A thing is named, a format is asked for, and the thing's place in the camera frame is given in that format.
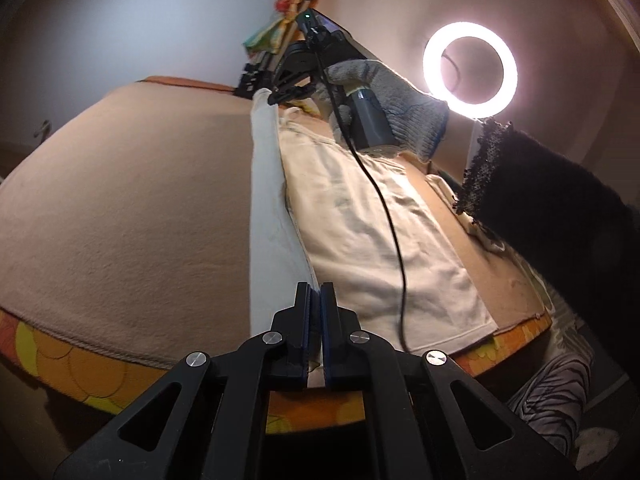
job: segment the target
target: black lace trim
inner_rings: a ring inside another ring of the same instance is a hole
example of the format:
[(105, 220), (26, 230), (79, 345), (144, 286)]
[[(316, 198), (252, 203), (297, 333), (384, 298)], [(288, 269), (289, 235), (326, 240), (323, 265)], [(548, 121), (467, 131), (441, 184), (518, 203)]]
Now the black lace trim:
[(491, 183), (495, 169), (500, 164), (500, 154), (505, 138), (513, 133), (513, 125), (502, 126), (493, 118), (482, 124), (482, 135), (478, 139), (480, 148), (465, 170), (462, 190), (454, 204), (456, 213), (467, 213), (475, 217), (481, 207), (484, 194)]

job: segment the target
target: metal screw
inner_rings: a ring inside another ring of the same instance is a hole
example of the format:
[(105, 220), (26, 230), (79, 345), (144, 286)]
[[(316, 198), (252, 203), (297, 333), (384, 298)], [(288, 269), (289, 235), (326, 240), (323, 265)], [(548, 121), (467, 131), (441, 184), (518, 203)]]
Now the metal screw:
[(282, 341), (282, 334), (280, 332), (267, 332), (262, 336), (262, 340), (267, 343), (267, 345), (275, 345)]
[(352, 343), (356, 343), (357, 345), (362, 345), (366, 343), (370, 338), (369, 334), (364, 332), (364, 330), (356, 330), (356, 332), (352, 333), (349, 336)]
[(434, 366), (440, 366), (447, 362), (447, 356), (440, 350), (429, 350), (426, 355), (427, 362)]
[(189, 366), (201, 366), (207, 362), (207, 356), (202, 352), (194, 352), (187, 355), (187, 364)]

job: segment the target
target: black cable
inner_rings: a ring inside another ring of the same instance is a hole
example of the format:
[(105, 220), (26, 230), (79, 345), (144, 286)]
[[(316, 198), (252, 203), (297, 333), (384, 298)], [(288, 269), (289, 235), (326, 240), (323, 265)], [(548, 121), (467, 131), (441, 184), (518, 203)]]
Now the black cable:
[(358, 166), (360, 167), (362, 172), (366, 175), (366, 177), (369, 179), (371, 185), (375, 188), (376, 193), (378, 194), (378, 198), (382, 203), (382, 207), (385, 210), (386, 220), (389, 222), (391, 235), (394, 239), (394, 244), (396, 246), (396, 253), (398, 254), (398, 264), (400, 265), (400, 274), (402, 276), (402, 296), (400, 299), (400, 321), (398, 322), (398, 339), (400, 340), (400, 346), (402, 347), (402, 350), (409, 354), (411, 352), (409, 350), (409, 347), (406, 344), (406, 339), (404, 338), (404, 313), (406, 311), (406, 273), (404, 271), (404, 260), (402, 259), (402, 253), (400, 251), (400, 243), (398, 242), (398, 235), (396, 234), (396, 228), (394, 227), (394, 222), (391, 219), (391, 213), (389, 212), (388, 206), (386, 206), (385, 198), (382, 196), (382, 192), (380, 191), (378, 184), (376, 183), (375, 180), (373, 180), (373, 177), (371, 176), (367, 168), (364, 167), (364, 164), (360, 160), (360, 156), (358, 155), (358, 152), (353, 147), (353, 143), (351, 142), (351, 137), (347, 133), (347, 129), (345, 128), (344, 123), (342, 122), (342, 117), (340, 116), (340, 109), (338, 108), (338, 105), (335, 102), (334, 92), (331, 88), (331, 85), (329, 84), (329, 80), (327, 79), (326, 73), (324, 72), (324, 64), (322, 63), (322, 59), (320, 59), (320, 56), (318, 55), (317, 52), (316, 52), (316, 59), (318, 60), (318, 67), (320, 68), (320, 80), (326, 87), (326, 92), (329, 94), (331, 106), (334, 109), (335, 120), (337, 121), (338, 127), (340, 128), (340, 131), (342, 133), (342, 138), (347, 143), (349, 151), (351, 152), (351, 155), (353, 155), (353, 157), (356, 159)]
[(458, 68), (458, 66), (456, 65), (456, 62), (455, 62), (455, 61), (453, 61), (453, 60), (449, 57), (449, 54), (447, 54), (446, 52), (443, 52), (443, 53), (442, 53), (442, 57), (443, 57), (444, 59), (446, 59), (447, 61), (449, 61), (449, 62), (453, 65), (453, 68), (456, 70), (456, 82), (455, 82), (455, 84), (453, 85), (453, 88), (450, 88), (450, 89), (449, 89), (449, 92), (451, 92), (451, 93), (453, 94), (453, 92), (455, 92), (455, 91), (458, 89), (458, 87), (460, 86), (460, 82), (462, 81), (462, 74), (460, 73), (460, 69), (459, 69), (459, 68)]

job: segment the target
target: black device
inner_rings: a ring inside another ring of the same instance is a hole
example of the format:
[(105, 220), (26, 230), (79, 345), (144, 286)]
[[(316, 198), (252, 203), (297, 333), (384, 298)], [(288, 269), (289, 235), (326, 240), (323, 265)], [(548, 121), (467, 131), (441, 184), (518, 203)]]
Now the black device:
[(273, 54), (263, 51), (253, 63), (246, 63), (242, 69), (240, 82), (234, 89), (234, 95), (244, 99), (253, 99), (260, 88), (271, 88), (273, 73), (268, 70)]
[[(350, 59), (377, 59), (348, 31), (317, 10), (300, 12), (296, 23), (305, 39), (291, 43), (280, 59), (271, 78), (273, 93), (269, 104), (310, 97), (321, 82), (323, 66)], [(305, 79), (309, 81), (300, 86)], [(346, 134), (355, 149), (373, 156), (396, 156), (399, 143), (374, 93), (369, 88), (358, 88), (344, 97), (351, 109)]]
[[(396, 351), (337, 306), (331, 283), (319, 292), (299, 283), (294, 306), (275, 314), (269, 332), (229, 354), (189, 354), (62, 462), (54, 480), (260, 478), (269, 392), (305, 388), (320, 341), (326, 387), (363, 395), (369, 453), (358, 478), (578, 478), (453, 359)], [(287, 449), (280, 459), (291, 460)], [(275, 476), (304, 480), (305, 471)]]

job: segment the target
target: ring light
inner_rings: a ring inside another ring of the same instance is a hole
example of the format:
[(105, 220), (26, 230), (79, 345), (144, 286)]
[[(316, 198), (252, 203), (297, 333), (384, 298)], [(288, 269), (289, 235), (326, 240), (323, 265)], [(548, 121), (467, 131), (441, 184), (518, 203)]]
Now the ring light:
[[(444, 85), (440, 70), (440, 58), (444, 50), (459, 38), (478, 38), (486, 41), (500, 57), (503, 72), (502, 86), (500, 86), (498, 93), (487, 102), (480, 104), (465, 103), (455, 97)], [(504, 110), (513, 99), (518, 85), (516, 61), (513, 59), (513, 54), (509, 47), (497, 34), (476, 23), (450, 23), (437, 31), (424, 49), (422, 67), (429, 92), (435, 98), (446, 101), (449, 104), (449, 108), (454, 112), (471, 119), (491, 117)]]

